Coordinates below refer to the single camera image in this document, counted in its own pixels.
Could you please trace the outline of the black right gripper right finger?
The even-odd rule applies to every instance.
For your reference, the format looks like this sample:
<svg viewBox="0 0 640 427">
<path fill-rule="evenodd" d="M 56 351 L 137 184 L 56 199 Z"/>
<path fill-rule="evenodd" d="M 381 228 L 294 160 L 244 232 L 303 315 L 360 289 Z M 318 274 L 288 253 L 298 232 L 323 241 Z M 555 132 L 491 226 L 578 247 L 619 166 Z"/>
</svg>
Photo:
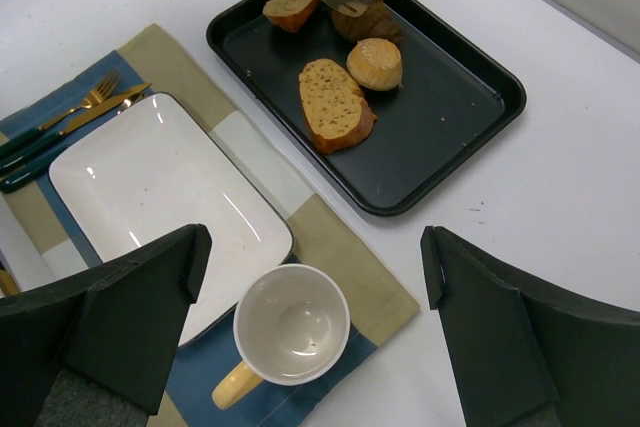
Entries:
<svg viewBox="0 0 640 427">
<path fill-rule="evenodd" d="M 421 238 L 469 426 L 636 426 L 639 315 L 513 267 L 444 227 Z"/>
</svg>

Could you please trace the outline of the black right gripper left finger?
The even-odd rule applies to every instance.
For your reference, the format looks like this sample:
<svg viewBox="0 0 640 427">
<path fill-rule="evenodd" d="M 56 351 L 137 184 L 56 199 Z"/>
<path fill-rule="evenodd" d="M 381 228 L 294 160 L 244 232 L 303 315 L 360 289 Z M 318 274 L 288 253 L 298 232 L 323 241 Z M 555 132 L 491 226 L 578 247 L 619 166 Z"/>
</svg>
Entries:
<svg viewBox="0 0 640 427">
<path fill-rule="evenodd" d="M 190 224 L 1 301 L 4 426 L 144 426 L 157 414 L 212 240 Z"/>
</svg>

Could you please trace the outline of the brown croissant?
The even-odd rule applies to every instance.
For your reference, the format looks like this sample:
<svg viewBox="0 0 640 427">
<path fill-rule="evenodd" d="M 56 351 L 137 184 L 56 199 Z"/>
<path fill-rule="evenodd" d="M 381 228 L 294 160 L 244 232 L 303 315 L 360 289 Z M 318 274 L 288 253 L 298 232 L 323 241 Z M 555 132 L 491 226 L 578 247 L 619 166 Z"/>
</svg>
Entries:
<svg viewBox="0 0 640 427">
<path fill-rule="evenodd" d="M 383 0 L 373 0 L 359 17 L 350 17 L 336 10 L 332 10 L 330 16 L 338 34 L 349 42 L 381 38 L 400 45 L 404 41 L 402 30 Z"/>
</svg>

